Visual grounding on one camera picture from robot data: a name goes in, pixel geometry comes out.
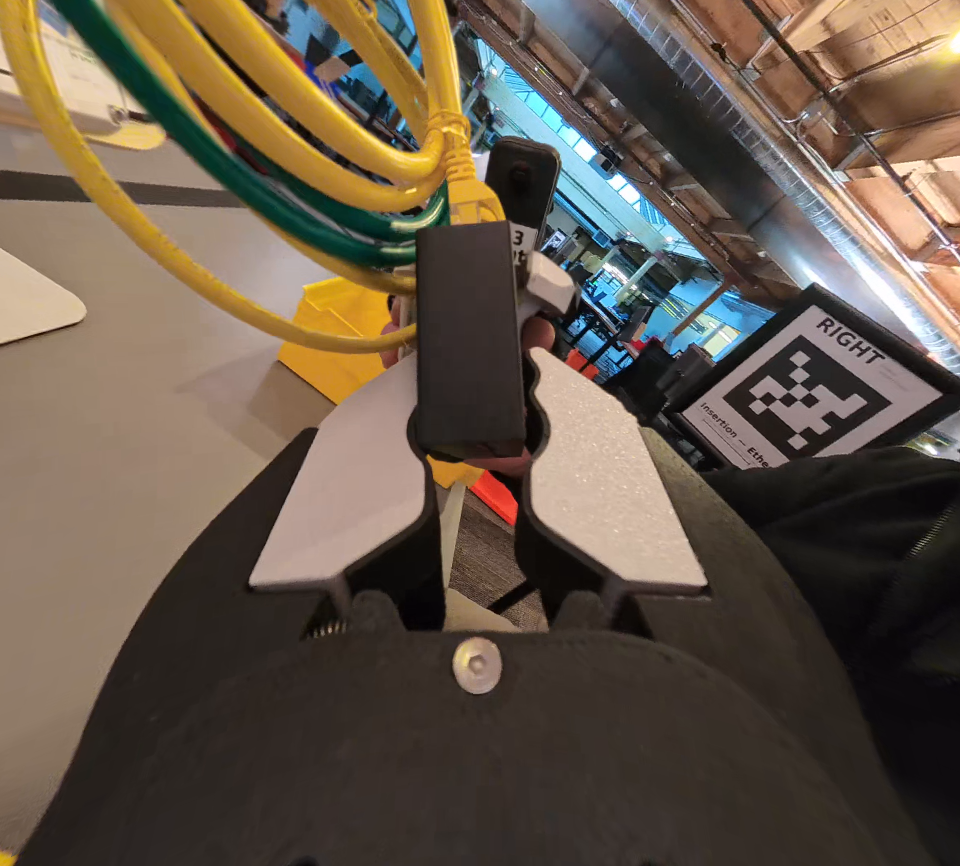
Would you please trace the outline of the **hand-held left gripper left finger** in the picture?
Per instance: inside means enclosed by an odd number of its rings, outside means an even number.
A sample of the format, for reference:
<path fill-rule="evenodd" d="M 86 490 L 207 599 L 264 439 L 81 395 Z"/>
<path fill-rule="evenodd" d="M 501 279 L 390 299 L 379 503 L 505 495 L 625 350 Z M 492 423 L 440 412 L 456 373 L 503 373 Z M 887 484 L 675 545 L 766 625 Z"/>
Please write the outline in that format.
<path fill-rule="evenodd" d="M 439 510 L 410 437 L 418 399 L 409 355 L 319 425 L 249 574 L 258 592 L 317 588 L 335 604 L 367 590 L 439 603 Z"/>

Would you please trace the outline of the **black network switch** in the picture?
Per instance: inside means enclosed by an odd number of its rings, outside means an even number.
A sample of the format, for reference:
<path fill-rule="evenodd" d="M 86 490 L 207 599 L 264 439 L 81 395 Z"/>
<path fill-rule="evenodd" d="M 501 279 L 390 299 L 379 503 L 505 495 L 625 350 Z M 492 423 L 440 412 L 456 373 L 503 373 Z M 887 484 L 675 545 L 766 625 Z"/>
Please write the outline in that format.
<path fill-rule="evenodd" d="M 429 227 L 415 239 L 419 447 L 448 461 L 525 447 L 517 286 L 505 221 Z"/>

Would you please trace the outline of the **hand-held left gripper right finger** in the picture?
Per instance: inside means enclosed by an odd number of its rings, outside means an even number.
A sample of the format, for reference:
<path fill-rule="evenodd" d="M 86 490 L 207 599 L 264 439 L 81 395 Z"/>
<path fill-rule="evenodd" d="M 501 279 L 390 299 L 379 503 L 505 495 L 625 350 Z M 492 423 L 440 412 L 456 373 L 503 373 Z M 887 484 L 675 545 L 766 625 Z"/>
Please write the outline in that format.
<path fill-rule="evenodd" d="M 543 348 L 529 352 L 530 428 L 515 556 L 544 597 L 698 597 L 709 580 L 636 418 Z"/>

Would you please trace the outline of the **black framed tag sign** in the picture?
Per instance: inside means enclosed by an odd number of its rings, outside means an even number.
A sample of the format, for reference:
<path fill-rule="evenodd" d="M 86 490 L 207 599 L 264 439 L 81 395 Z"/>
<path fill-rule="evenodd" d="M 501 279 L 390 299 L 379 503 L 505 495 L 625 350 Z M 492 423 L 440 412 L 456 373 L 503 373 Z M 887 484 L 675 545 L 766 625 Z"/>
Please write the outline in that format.
<path fill-rule="evenodd" d="M 957 374 L 811 284 L 663 414 L 711 461 L 752 470 L 901 445 L 958 407 Z"/>

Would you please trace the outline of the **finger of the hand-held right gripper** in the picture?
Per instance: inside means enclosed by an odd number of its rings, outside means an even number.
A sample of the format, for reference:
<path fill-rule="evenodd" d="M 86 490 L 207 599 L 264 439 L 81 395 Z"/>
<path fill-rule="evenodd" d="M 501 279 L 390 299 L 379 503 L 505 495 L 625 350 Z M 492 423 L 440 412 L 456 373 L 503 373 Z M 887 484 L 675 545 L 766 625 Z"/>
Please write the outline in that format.
<path fill-rule="evenodd" d="M 525 255 L 519 267 L 519 318 L 542 314 L 571 318 L 580 306 L 580 287 L 570 273 L 538 251 Z"/>

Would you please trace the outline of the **silver ventilation duct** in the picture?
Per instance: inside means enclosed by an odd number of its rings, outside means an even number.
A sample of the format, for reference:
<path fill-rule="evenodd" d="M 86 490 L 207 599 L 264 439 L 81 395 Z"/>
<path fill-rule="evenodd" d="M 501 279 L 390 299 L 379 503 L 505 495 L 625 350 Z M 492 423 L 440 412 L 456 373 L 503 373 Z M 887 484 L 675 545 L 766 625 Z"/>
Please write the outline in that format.
<path fill-rule="evenodd" d="M 706 44 L 673 0 L 605 0 L 626 43 L 649 54 L 683 88 L 706 132 L 671 152 L 748 236 L 797 284 L 818 283 L 870 313 L 890 313 L 923 349 L 958 372 L 958 315 L 894 239 L 774 118 L 771 106 L 730 67 L 708 65 Z"/>

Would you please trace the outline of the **orange traffic cone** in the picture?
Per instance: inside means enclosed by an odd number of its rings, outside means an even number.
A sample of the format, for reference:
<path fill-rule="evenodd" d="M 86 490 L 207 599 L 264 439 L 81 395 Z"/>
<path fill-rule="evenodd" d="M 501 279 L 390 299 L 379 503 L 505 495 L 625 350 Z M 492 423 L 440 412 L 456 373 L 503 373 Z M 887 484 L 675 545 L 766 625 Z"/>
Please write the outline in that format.
<path fill-rule="evenodd" d="M 470 487 L 470 492 L 504 523 L 515 526 L 519 514 L 516 497 L 497 476 L 484 470 Z"/>

